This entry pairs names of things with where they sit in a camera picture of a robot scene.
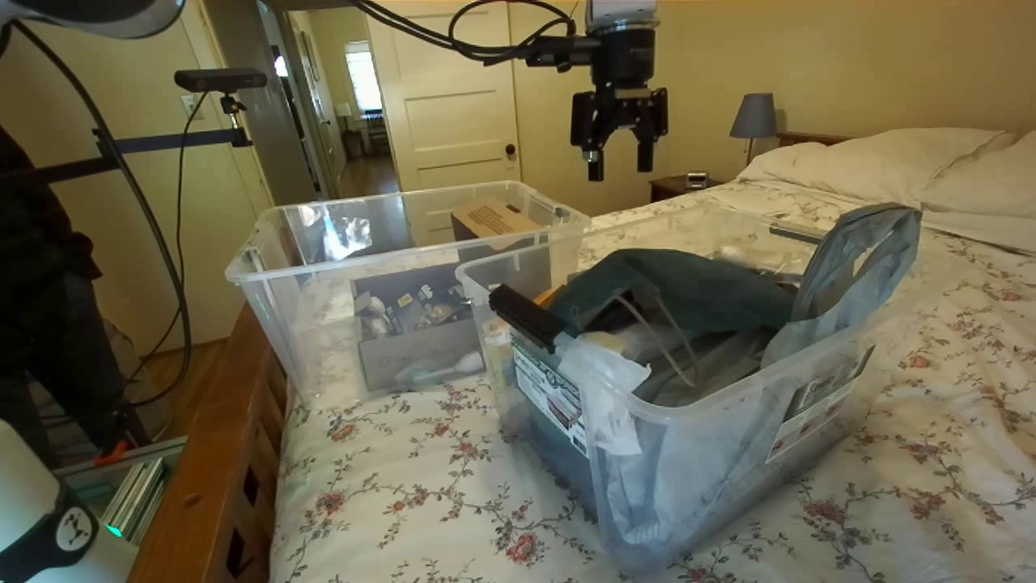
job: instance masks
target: bed pillow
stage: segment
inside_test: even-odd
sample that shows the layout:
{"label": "bed pillow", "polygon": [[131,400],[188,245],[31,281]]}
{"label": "bed pillow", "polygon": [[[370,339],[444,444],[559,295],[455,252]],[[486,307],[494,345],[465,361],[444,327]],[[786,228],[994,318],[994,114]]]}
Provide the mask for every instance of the bed pillow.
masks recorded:
{"label": "bed pillow", "polygon": [[959,214],[1036,218],[1036,131],[1008,148],[951,166],[922,190],[922,205]]}
{"label": "bed pillow", "polygon": [[1012,133],[959,128],[907,128],[837,145],[792,145],[761,156],[745,179],[845,190],[867,201],[922,205],[919,194],[957,162],[1004,148]]}

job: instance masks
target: bed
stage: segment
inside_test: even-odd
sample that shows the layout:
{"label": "bed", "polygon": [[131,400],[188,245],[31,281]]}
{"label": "bed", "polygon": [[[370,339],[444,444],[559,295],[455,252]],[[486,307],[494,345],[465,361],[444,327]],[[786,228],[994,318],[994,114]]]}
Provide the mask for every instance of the bed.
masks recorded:
{"label": "bed", "polygon": [[[822,228],[867,201],[925,212],[861,379],[864,420],[650,580],[1034,580],[1036,133],[794,143],[732,186],[594,219],[656,219],[656,236],[694,219],[687,245],[709,252],[777,214]],[[765,268],[811,256],[743,244]],[[138,580],[624,580],[574,495],[502,440],[486,377],[364,405],[284,400],[244,315],[209,390]]]}

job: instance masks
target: plastic storage bin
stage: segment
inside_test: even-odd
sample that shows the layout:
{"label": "plastic storage bin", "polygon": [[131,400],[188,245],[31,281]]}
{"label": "plastic storage bin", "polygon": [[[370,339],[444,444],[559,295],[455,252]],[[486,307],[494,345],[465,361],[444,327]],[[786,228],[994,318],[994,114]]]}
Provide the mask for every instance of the plastic storage bin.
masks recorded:
{"label": "plastic storage bin", "polygon": [[[474,236],[469,212],[523,232]],[[366,394],[484,370],[465,258],[577,236],[588,218],[523,182],[272,206],[228,266],[297,390]]]}
{"label": "plastic storage bin", "polygon": [[620,393],[594,366],[581,366],[581,381],[565,377],[559,351],[548,352],[495,318],[488,291],[510,284],[544,297],[574,273],[632,245],[713,256],[724,244],[752,239],[765,248],[796,245],[802,268],[811,245],[769,239],[769,224],[771,218],[732,218],[726,232],[701,236],[701,218],[676,214],[459,266],[502,431],[577,491],[629,575],[670,565],[816,460],[854,420],[849,394],[861,386],[854,379],[867,366],[871,335],[854,327],[695,403],[650,405]]}

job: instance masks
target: wall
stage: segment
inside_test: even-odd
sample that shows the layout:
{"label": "wall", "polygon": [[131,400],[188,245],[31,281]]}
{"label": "wall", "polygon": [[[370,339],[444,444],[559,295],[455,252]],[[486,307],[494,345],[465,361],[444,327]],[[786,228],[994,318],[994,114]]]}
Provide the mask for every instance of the wall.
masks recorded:
{"label": "wall", "polygon": [[[161,35],[138,43],[52,27],[32,28],[83,75],[115,136],[179,133],[186,103],[171,71],[222,62],[197,3],[188,3],[188,13]],[[15,35],[11,51],[0,60],[0,80],[0,124],[26,145],[35,166],[99,156],[87,110],[24,35]],[[210,99],[197,131],[216,131],[222,124],[224,117]],[[171,236],[175,151],[131,156],[131,166],[161,229]],[[213,339],[231,335],[244,305],[224,268],[270,205],[270,190],[249,148],[193,148],[186,170],[188,297],[197,339]],[[126,182],[108,172],[61,182],[56,190],[75,228],[99,245],[105,315],[132,336],[138,351],[148,351],[175,315],[175,295]]]}
{"label": "wall", "polygon": [[[732,179],[745,143],[728,128],[747,91],[773,91],[783,131],[801,133],[1036,128],[1034,0],[657,0],[657,20],[656,88],[670,91],[670,136],[656,176]],[[544,17],[516,8],[511,24],[520,38]],[[588,186],[566,145],[571,95],[588,88],[588,71],[520,68],[524,182],[590,214],[647,201],[629,136],[608,143],[605,186]]]}

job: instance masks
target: floral bedspread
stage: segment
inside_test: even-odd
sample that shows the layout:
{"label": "floral bedspread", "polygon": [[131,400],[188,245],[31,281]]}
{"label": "floral bedspread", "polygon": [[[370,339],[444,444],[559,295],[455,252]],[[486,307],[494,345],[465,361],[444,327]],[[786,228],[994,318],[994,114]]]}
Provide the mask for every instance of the floral bedspread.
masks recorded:
{"label": "floral bedspread", "polygon": [[[794,273],[811,245],[765,228],[851,205],[728,186],[599,218],[594,239],[735,244]],[[650,580],[1036,580],[1036,264],[925,232],[875,361],[845,440]],[[272,580],[629,580],[581,502],[500,436],[486,377],[347,394],[293,400]]]}

